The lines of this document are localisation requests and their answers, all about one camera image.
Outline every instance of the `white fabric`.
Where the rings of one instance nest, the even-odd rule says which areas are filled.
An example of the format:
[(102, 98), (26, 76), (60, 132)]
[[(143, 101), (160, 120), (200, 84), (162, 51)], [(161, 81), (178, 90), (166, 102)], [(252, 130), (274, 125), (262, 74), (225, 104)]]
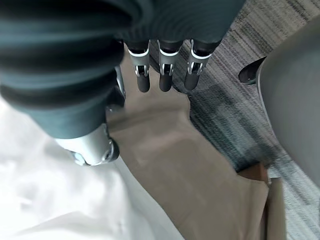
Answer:
[(0, 239), (182, 240), (119, 158), (81, 167), (0, 99)]

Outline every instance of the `beige paper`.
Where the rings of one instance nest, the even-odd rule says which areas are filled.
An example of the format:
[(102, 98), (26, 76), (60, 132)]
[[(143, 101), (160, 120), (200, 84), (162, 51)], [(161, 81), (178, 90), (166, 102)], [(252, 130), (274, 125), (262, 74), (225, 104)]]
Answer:
[(108, 117), (110, 135), (130, 171), (186, 240), (255, 240), (268, 187), (240, 177), (192, 126), (190, 103), (174, 89), (139, 92), (128, 56), (121, 66), (125, 110)]
[(271, 178), (267, 199), (267, 240), (286, 239), (285, 203), (282, 180)]

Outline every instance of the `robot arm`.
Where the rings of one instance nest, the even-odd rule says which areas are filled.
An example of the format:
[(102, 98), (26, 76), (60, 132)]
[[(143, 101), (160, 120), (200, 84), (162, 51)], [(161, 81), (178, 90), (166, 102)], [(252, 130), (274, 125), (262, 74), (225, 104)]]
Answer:
[(185, 87), (198, 84), (244, 0), (2, 0), (0, 92), (82, 165), (117, 159), (106, 108), (123, 108), (119, 65), (128, 46), (141, 92), (150, 87), (150, 40), (158, 40), (164, 92), (183, 40), (191, 40)]

